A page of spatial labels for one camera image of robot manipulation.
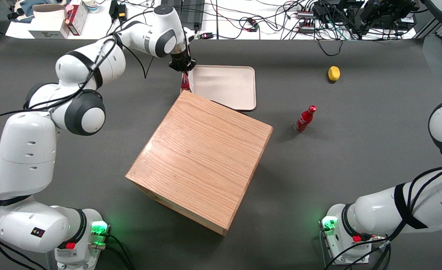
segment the wood grain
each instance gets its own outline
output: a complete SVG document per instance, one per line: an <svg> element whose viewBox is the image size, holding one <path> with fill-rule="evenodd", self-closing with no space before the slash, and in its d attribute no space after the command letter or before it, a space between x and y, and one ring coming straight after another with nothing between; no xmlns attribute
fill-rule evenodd
<svg viewBox="0 0 442 270"><path fill-rule="evenodd" d="M126 177L225 235L271 133L265 123L183 91Z"/></svg>

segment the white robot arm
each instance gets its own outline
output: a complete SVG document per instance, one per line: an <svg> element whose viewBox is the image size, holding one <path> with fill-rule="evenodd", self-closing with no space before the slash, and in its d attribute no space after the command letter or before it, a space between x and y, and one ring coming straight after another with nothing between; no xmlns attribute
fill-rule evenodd
<svg viewBox="0 0 442 270"><path fill-rule="evenodd" d="M188 47L193 37L185 33L173 7L160 5L154 9L153 26L128 20L121 31L57 60L59 82L31 89L26 112L8 118L1 136L0 241L34 252L55 250L62 269L95 267L104 237L93 232L108 229L101 215L91 209L48 207L32 195L51 183L62 130L93 135L104 125L97 90L123 74L123 46L158 58L171 55L169 66L187 72L196 64Z"/></svg>
<svg viewBox="0 0 442 270"><path fill-rule="evenodd" d="M442 23L442 1L424 3ZM430 115L429 133L442 154L442 103ZM427 171L410 183L362 196L355 203L336 204L320 226L332 264L368 263L375 238L389 235L387 245L400 232L441 230L442 168Z"/></svg>

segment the red bottle in gripper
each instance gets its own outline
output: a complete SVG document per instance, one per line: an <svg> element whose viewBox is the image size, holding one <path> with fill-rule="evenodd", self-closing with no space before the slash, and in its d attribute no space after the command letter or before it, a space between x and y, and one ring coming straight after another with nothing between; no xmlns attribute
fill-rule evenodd
<svg viewBox="0 0 442 270"><path fill-rule="evenodd" d="M298 119L296 124L294 125L294 130L301 133L303 132L309 123L312 121L312 117L314 116L314 112L316 111L316 106L311 105L309 109L301 114L301 117Z"/></svg>

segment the green light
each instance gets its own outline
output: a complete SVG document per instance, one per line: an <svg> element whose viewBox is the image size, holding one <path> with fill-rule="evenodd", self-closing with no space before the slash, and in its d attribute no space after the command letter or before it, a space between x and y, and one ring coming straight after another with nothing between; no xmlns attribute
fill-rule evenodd
<svg viewBox="0 0 442 270"><path fill-rule="evenodd" d="M324 231L331 231L337 224L337 217L326 216L321 222L324 225Z"/></svg>
<svg viewBox="0 0 442 270"><path fill-rule="evenodd" d="M91 232L94 234L105 234L108 232L108 224L103 221L93 222L91 224Z"/></svg>

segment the white tray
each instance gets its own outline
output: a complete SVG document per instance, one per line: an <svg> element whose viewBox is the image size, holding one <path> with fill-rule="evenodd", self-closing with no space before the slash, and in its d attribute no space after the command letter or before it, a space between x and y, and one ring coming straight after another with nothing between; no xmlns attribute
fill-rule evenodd
<svg viewBox="0 0 442 270"><path fill-rule="evenodd" d="M240 111L256 107L252 67L197 65L188 76L193 94Z"/></svg>

